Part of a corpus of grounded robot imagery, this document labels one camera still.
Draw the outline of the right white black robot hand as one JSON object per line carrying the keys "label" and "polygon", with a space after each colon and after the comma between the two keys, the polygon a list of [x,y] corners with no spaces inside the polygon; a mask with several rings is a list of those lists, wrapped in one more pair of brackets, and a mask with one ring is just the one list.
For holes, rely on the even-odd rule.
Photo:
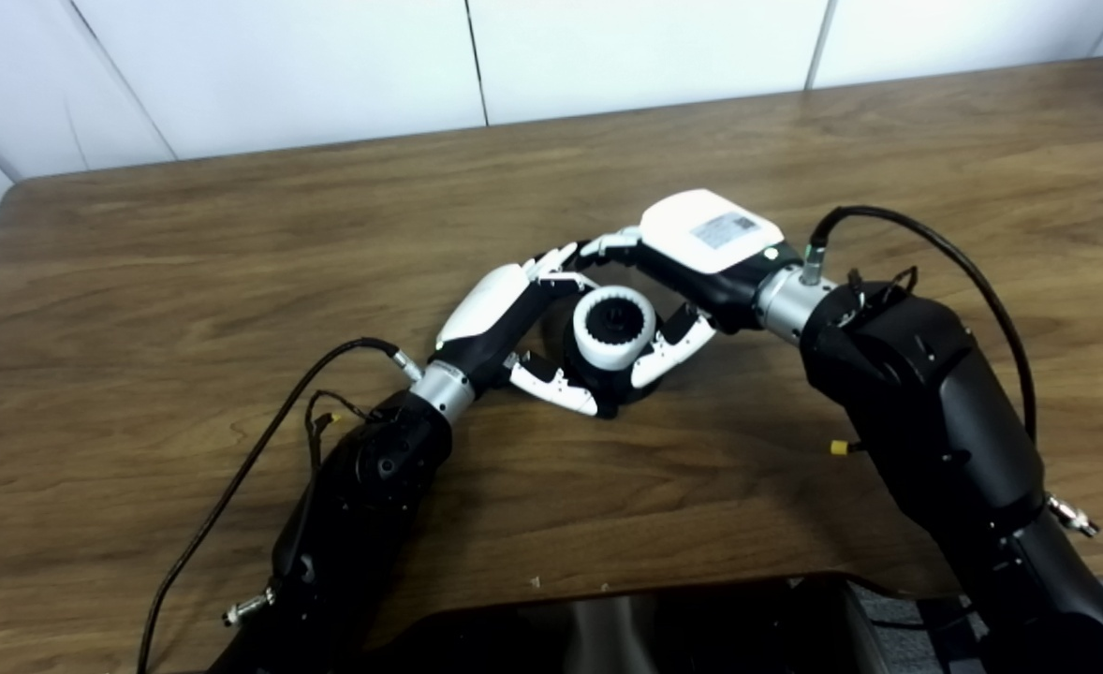
{"label": "right white black robot hand", "polygon": [[717,332],[764,330],[765,310],[757,307],[764,286],[800,259],[773,222],[709,189],[658,200],[638,226],[585,243],[577,258],[579,270],[606,263],[633,266],[684,299],[655,333],[650,353],[634,362],[634,388],[692,359]]}

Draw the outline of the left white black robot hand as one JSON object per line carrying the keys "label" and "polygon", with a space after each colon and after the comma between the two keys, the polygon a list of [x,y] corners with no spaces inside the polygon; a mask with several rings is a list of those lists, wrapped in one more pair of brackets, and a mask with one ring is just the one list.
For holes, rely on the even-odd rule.
{"label": "left white black robot hand", "polygon": [[433,354],[413,393],[449,422],[484,392],[505,385],[595,417],[593,392],[570,383],[565,371],[547,359],[520,355],[516,350],[553,303],[597,289],[585,274],[566,269],[577,249],[571,242],[524,263],[499,266],[480,278],[436,334]]}

